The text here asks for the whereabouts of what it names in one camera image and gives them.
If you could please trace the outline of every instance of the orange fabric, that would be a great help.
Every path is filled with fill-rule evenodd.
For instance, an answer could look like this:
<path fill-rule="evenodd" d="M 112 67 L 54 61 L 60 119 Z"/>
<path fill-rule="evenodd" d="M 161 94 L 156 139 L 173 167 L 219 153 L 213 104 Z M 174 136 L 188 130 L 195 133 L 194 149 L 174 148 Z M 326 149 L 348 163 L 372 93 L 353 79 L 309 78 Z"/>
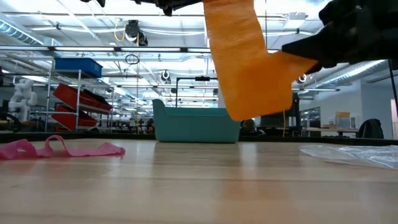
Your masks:
<path fill-rule="evenodd" d="M 292 82 L 314 60 L 268 55 L 254 0 L 205 0 L 210 48 L 226 109 L 235 120 L 281 112 L 292 104 Z"/>

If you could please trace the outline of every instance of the pink fabric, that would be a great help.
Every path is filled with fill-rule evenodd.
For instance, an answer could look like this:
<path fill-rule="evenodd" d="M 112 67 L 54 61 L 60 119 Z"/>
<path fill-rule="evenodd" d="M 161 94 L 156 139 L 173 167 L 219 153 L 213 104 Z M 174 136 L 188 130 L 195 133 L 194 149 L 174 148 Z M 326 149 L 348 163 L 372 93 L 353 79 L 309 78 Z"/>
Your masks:
<path fill-rule="evenodd" d="M 50 146 L 50 140 L 56 139 L 61 141 L 64 150 L 70 157 L 82 156 L 118 156 L 124 155 L 126 150 L 122 147 L 117 147 L 110 143 L 104 143 L 94 148 L 72 149 L 67 148 L 61 136 L 53 135 L 45 140 L 43 149 L 36 149 L 28 140 L 22 139 L 19 141 L 10 142 L 0 146 L 0 158 L 2 159 L 18 159 L 18 149 L 25 151 L 24 157 L 38 158 L 38 157 L 52 157 L 54 150 Z"/>

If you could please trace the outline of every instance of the red tray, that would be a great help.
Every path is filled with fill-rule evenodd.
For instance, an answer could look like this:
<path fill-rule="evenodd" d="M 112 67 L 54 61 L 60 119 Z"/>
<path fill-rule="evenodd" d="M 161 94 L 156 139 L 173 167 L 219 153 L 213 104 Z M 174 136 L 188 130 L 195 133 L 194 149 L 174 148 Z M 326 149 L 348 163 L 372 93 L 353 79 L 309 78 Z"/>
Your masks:
<path fill-rule="evenodd" d="M 61 83 L 57 89 L 55 89 L 53 95 L 62 100 L 70 108 L 73 108 L 74 110 L 76 109 L 77 89 Z M 109 114 L 111 109 L 111 105 L 101 103 L 87 93 L 80 91 L 79 110 Z"/>
<path fill-rule="evenodd" d="M 76 113 L 75 110 L 67 107 L 58 105 L 55 112 L 69 112 Z M 60 123 L 62 126 L 67 128 L 70 131 L 76 131 L 76 115 L 74 114 L 53 114 L 52 118 Z M 95 127 L 98 123 L 97 120 L 88 116 L 86 113 L 80 111 L 79 112 L 79 121 L 78 121 L 78 129 L 88 129 Z"/>

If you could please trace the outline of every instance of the teal bin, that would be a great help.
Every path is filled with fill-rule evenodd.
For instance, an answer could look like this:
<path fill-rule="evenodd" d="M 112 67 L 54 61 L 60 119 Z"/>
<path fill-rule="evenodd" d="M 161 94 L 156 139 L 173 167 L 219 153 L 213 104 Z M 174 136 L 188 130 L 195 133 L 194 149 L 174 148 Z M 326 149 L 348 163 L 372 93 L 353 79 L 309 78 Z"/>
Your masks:
<path fill-rule="evenodd" d="M 161 142 L 235 143 L 240 122 L 223 108 L 168 108 L 153 100 L 156 139 Z"/>

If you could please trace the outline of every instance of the wooden table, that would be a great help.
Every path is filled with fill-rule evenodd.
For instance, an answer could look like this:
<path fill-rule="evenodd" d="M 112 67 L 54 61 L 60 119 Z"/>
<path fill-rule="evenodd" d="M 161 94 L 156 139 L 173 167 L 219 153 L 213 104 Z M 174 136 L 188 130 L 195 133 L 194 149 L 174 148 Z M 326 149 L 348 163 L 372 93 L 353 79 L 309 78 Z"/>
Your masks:
<path fill-rule="evenodd" d="M 316 132 L 337 132 L 339 136 L 343 136 L 343 133 L 358 133 L 358 129 L 330 129 L 330 128 L 303 128 L 304 131 L 316 131 Z"/>
<path fill-rule="evenodd" d="M 398 220 L 398 171 L 323 162 L 301 154 L 301 144 L 108 141 L 126 155 L 0 162 L 0 223 Z"/>

